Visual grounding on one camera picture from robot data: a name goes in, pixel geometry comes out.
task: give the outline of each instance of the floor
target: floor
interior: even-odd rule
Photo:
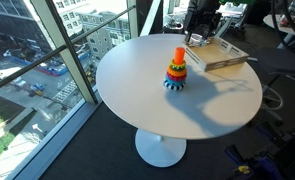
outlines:
[[[273,29],[265,25],[246,25],[245,30],[245,34],[229,30],[223,38],[252,57],[255,57],[257,47],[276,47],[279,43]],[[257,62],[248,63],[262,83],[271,78],[257,66]],[[277,111],[284,120],[281,127],[274,126],[274,118],[261,110],[249,125],[231,134],[188,140],[183,158],[168,168],[156,168],[144,162],[134,144],[137,129],[102,103],[41,179],[226,179],[237,167],[224,153],[227,146],[236,145],[241,155],[249,158],[270,144],[268,138],[255,128],[257,124],[269,121],[277,132],[295,128],[295,81],[281,77],[275,82],[274,89],[285,101],[284,107]]]

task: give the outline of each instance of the table pedestal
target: table pedestal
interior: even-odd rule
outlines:
[[[150,165],[168,167],[176,164],[186,151],[186,140],[169,138],[138,129],[135,138],[139,155]]]

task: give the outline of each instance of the office building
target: office building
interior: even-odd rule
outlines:
[[[86,13],[84,8],[81,10],[76,12],[82,21],[84,32],[90,31],[116,15],[110,11],[97,12],[97,10],[88,9],[89,12]],[[126,17],[117,18],[107,26],[87,36],[87,42],[93,53],[92,59],[96,64],[110,49],[130,39],[129,22]]]
[[[54,0],[69,36],[82,31],[74,9],[88,5],[86,0]],[[30,0],[0,0],[0,39],[13,45],[25,44],[34,50],[55,48]]]

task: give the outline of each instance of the black chair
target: black chair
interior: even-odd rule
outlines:
[[[257,49],[256,57],[259,66],[267,73],[274,75],[267,84],[263,85],[262,109],[274,116],[277,119],[275,124],[280,126],[282,125],[282,118],[274,110],[283,106],[283,99],[271,86],[281,75],[286,75],[295,80],[295,52],[291,49],[261,47]]]

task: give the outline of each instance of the yellow ring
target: yellow ring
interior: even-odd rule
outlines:
[[[175,71],[175,70],[171,69],[170,66],[168,66],[167,72],[172,76],[180,77],[180,76],[184,76],[187,74],[187,69],[184,68],[182,71]]]
[[[186,66],[186,61],[183,62],[183,64],[177,65],[174,63],[174,59],[171,60],[170,65],[173,66],[176,69],[182,69]]]

